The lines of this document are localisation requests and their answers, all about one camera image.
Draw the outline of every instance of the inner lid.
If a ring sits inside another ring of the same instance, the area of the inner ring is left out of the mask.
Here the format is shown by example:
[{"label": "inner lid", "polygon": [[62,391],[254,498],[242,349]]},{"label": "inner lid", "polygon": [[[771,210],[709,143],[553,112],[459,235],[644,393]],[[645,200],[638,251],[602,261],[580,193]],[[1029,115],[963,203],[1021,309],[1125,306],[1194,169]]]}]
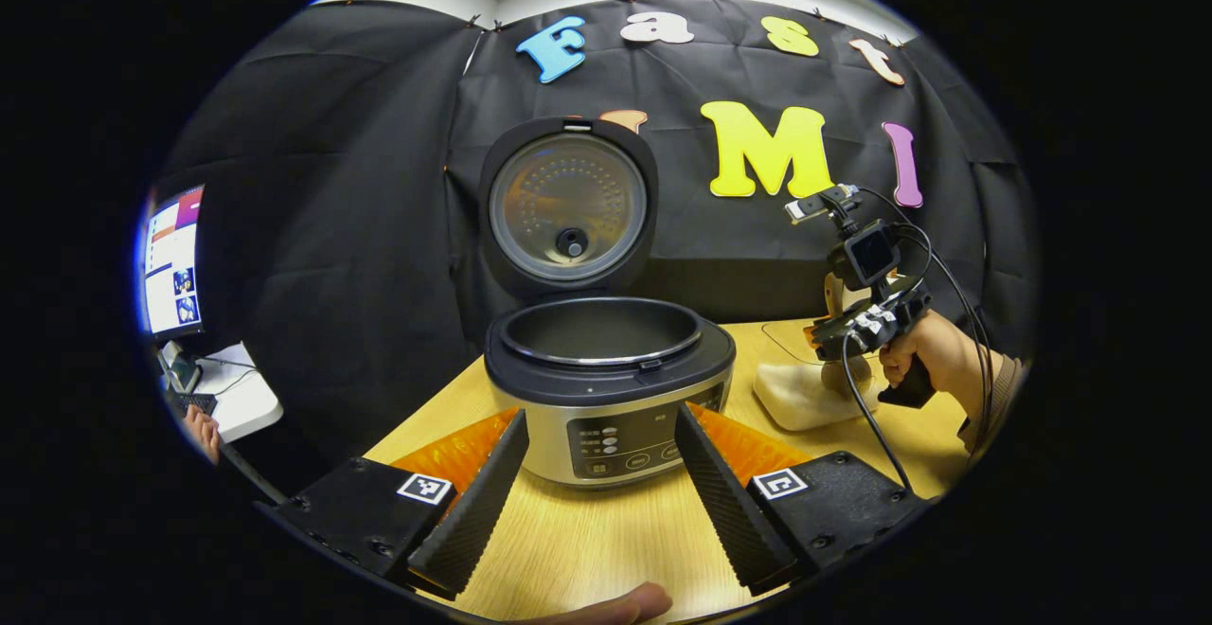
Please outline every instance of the inner lid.
[{"label": "inner lid", "polygon": [[640,237],[640,168],[608,141],[559,132],[522,147],[497,173],[488,218],[510,262],[543,280],[613,266]]},{"label": "inner lid", "polygon": [[698,315],[648,298],[570,298],[516,311],[501,337],[547,362],[617,366],[676,354],[703,334]]}]

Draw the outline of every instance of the open lid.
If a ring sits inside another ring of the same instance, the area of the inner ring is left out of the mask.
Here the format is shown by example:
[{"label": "open lid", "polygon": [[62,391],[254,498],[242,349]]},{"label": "open lid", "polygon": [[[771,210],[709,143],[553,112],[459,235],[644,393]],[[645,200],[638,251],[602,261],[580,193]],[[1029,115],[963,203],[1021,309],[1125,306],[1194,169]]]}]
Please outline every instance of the open lid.
[{"label": "open lid", "polygon": [[656,160],[619,124],[541,117],[485,156],[480,245],[498,285],[524,302],[623,288],[652,245]]}]

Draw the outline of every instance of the rice cooker button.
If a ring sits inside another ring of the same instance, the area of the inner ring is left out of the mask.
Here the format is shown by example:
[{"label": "rice cooker button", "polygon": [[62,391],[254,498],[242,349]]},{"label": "rice cooker button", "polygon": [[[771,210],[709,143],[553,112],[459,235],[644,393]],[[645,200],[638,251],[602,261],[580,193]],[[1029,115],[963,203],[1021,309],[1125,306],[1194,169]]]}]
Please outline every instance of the rice cooker button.
[{"label": "rice cooker button", "polygon": [[644,466],[648,464],[648,460],[650,457],[647,455],[647,453],[638,453],[638,455],[631,455],[631,458],[628,458],[628,460],[623,463],[623,466],[628,466],[628,469],[631,470],[644,469]]}]

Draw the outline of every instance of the letter m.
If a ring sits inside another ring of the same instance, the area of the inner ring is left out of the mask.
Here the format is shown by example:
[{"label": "letter m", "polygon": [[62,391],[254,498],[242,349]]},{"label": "letter m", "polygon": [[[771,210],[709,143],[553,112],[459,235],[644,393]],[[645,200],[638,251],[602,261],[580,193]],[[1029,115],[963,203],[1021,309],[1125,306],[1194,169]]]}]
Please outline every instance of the letter m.
[{"label": "letter m", "polygon": [[825,120],[818,111],[785,108],[773,137],[739,102],[709,102],[701,111],[715,124],[720,147],[720,173],[711,180],[716,197],[751,197],[756,184],[745,173],[745,159],[772,197],[782,189],[788,164],[791,182],[787,189],[793,197],[802,199],[834,184],[821,136]]}]

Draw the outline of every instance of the control panel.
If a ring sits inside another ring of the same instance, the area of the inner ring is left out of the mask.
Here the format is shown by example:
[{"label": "control panel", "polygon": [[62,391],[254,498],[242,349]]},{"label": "control panel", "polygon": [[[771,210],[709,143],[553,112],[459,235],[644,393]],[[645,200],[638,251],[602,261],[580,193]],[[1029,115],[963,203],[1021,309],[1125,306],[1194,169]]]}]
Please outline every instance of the control panel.
[{"label": "control panel", "polygon": [[[715,384],[684,400],[720,412],[724,388],[722,383]],[[572,419],[568,423],[568,449],[572,452],[573,475],[591,481],[681,461],[674,443],[674,423],[681,403],[670,401],[624,414]]]}]

